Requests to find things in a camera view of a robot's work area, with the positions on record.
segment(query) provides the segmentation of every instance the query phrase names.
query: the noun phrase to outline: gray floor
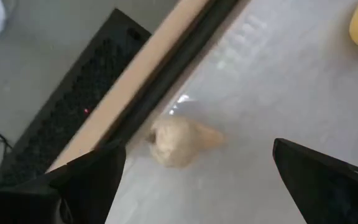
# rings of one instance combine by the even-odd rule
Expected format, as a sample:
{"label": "gray floor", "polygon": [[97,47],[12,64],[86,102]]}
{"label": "gray floor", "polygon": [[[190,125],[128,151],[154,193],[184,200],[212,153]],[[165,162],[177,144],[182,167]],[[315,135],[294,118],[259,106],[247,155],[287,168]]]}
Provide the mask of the gray floor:
{"label": "gray floor", "polygon": [[357,2],[253,0],[180,91],[193,101],[172,103],[224,132],[226,145],[176,170],[141,144],[107,223],[304,223],[273,140],[358,166],[358,47],[347,31]]}
{"label": "gray floor", "polygon": [[115,7],[153,32],[177,2],[12,1],[16,9],[0,35],[0,132],[12,142]]}

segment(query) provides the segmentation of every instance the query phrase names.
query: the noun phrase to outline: black grille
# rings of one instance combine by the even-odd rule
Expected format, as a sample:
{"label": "black grille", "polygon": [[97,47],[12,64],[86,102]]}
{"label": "black grille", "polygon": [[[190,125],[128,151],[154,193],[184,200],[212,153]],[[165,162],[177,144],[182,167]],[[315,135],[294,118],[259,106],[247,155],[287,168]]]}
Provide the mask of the black grille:
{"label": "black grille", "polygon": [[2,163],[0,188],[46,172],[149,37],[113,11]]}

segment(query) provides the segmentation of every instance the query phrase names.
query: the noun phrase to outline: black vent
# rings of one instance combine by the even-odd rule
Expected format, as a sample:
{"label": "black vent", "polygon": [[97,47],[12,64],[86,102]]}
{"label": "black vent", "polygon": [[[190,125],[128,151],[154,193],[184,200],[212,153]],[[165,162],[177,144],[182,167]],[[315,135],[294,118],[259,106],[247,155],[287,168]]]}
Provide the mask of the black vent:
{"label": "black vent", "polygon": [[0,188],[46,172],[149,37],[113,11],[3,162]]}

